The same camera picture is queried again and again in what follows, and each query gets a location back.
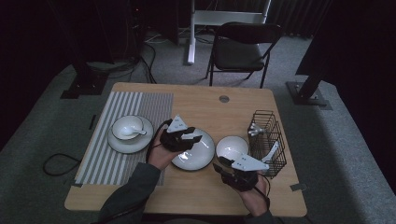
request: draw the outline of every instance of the gray carpet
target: gray carpet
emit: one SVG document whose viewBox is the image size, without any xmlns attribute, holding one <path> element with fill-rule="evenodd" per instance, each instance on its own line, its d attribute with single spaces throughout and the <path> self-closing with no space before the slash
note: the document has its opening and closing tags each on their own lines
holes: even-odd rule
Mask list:
<svg viewBox="0 0 396 224">
<path fill-rule="evenodd" d="M 203 79 L 211 45 L 197 42 L 194 65 L 186 65 L 187 41 L 150 43 L 156 50 L 152 74 L 158 83 L 208 85 Z M 273 54 L 264 88 L 274 92 L 304 198 L 314 223 L 396 223 L 396 198 L 382 176 L 359 129 L 333 85 L 322 82 L 319 90 L 332 110 L 295 105 L 285 82 L 305 81 L 295 72 L 310 40 L 282 37 Z M 151 48 L 143 57 L 150 63 Z M 108 68 L 108 64 L 92 63 Z M 74 79 L 72 66 L 52 80 L 21 127 L 0 154 L 0 223 L 89 223 L 97 212 L 72 212 L 64 200 L 77 169 L 58 177 L 45 175 L 42 164 L 55 153 L 81 159 L 92 136 L 92 116 L 97 121 L 114 83 L 147 82 L 139 63 L 134 70 L 112 73 L 102 95 L 60 99 Z M 240 75 L 215 75 L 214 86 L 258 88 L 260 75 L 243 80 Z M 56 159 L 52 172 L 73 162 Z M 284 223 L 308 223 L 307 219 L 281 218 Z"/>
</svg>

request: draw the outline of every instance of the striped mat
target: striped mat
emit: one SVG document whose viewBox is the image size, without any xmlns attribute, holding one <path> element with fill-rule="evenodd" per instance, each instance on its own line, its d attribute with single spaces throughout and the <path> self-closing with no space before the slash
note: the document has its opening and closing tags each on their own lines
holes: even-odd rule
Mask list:
<svg viewBox="0 0 396 224">
<path fill-rule="evenodd" d="M 172 93 L 112 91 L 80 165 L 76 184 L 127 183 L 136 165 L 146 160 L 147 149 L 132 154 L 113 150 L 107 143 L 108 129 L 123 116 L 138 115 L 148 119 L 155 132 L 165 120 L 171 118 L 172 103 Z M 158 185 L 163 185 L 163 173 Z"/>
</svg>

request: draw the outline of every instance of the black metal basket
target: black metal basket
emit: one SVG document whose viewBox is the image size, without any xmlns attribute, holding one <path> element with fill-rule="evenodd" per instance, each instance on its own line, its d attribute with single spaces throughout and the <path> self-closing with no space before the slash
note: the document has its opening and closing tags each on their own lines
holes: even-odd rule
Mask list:
<svg viewBox="0 0 396 224">
<path fill-rule="evenodd" d="M 256 110 L 247 128 L 247 135 L 249 154 L 259 161 L 269 154 L 274 145 L 278 145 L 272 158 L 264 162 L 269 165 L 269 170 L 265 173 L 265 176 L 274 178 L 286 165 L 286 157 L 282 132 L 273 111 Z"/>
</svg>

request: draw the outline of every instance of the person's hand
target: person's hand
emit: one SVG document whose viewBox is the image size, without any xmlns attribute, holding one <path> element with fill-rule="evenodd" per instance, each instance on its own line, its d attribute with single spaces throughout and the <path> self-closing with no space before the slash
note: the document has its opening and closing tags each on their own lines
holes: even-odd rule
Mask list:
<svg viewBox="0 0 396 224">
<path fill-rule="evenodd" d="M 158 132 L 157 137 L 154 140 L 153 148 L 148 157 L 148 163 L 157 167 L 160 170 L 165 169 L 180 152 L 172 152 L 166 149 L 160 142 L 161 134 L 163 129 Z"/>
<path fill-rule="evenodd" d="M 267 192 L 267 184 L 265 183 L 262 176 L 258 176 L 259 181 L 256 184 L 256 188 L 259 189 L 263 194 Z M 261 216 L 268 210 L 268 204 L 265 201 L 264 197 L 260 195 L 260 193 L 255 190 L 251 189 L 248 191 L 241 192 L 239 190 L 235 190 L 242 199 L 247 210 L 250 212 L 251 215 L 254 217 Z"/>
</svg>

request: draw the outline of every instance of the white dish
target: white dish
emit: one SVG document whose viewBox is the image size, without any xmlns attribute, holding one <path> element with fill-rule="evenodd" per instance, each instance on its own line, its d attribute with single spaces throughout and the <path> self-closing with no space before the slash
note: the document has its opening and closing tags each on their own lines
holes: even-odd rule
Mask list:
<svg viewBox="0 0 396 224">
<path fill-rule="evenodd" d="M 107 142 L 111 148 L 121 153 L 134 153 L 145 148 L 151 141 L 154 130 L 151 122 L 148 119 L 138 116 L 143 121 L 143 130 L 146 134 L 139 134 L 136 138 L 129 140 L 120 140 L 116 138 L 111 128 L 107 132 Z"/>
<path fill-rule="evenodd" d="M 242 155 L 248 154 L 248 143 L 239 136 L 227 136 L 222 138 L 216 146 L 216 155 L 230 161 L 236 161 Z"/>
<path fill-rule="evenodd" d="M 119 138 L 120 140 L 129 140 L 137 137 L 139 133 L 126 133 L 133 129 L 141 131 L 143 130 L 143 127 L 144 124 L 141 118 L 134 115 L 128 115 L 117 119 L 112 125 L 111 131 L 116 138 Z"/>
<path fill-rule="evenodd" d="M 200 129 L 193 133 L 183 135 L 183 138 L 201 135 L 201 141 L 195 143 L 192 149 L 186 150 L 176 156 L 172 163 L 180 169 L 194 171 L 206 167 L 215 155 L 215 143 L 210 135 Z"/>
</svg>

